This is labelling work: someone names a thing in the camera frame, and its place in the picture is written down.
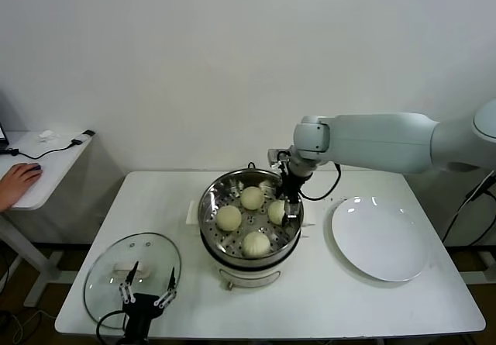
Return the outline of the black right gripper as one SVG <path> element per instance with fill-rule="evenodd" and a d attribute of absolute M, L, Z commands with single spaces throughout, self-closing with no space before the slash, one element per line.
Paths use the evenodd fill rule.
<path fill-rule="evenodd" d="M 299 192 L 303 184 L 310 178 L 310 173 L 297 172 L 296 174 L 287 164 L 280 164 L 281 183 L 275 192 L 276 199 L 285 199 L 282 223 L 298 223 L 300 219 L 301 203 Z"/>

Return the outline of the bare person hand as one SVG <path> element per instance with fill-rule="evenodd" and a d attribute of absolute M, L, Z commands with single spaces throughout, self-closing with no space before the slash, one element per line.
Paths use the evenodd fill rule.
<path fill-rule="evenodd" d="M 13 165 L 1 178 L 1 211 L 10 209 L 40 179 L 43 171 L 37 163 Z"/>

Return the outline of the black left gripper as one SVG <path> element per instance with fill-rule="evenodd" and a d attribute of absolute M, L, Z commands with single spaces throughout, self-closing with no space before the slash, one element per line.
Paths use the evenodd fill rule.
<path fill-rule="evenodd" d="M 169 306 L 177 295 L 174 267 L 170 273 L 167 290 L 160 297 L 141 293 L 134 295 L 132 283 L 138 266 L 137 261 L 126 275 L 125 281 L 119 285 L 122 310 L 128 317 L 124 340 L 147 340 L 152 321 L 163 314 L 164 306 Z"/>

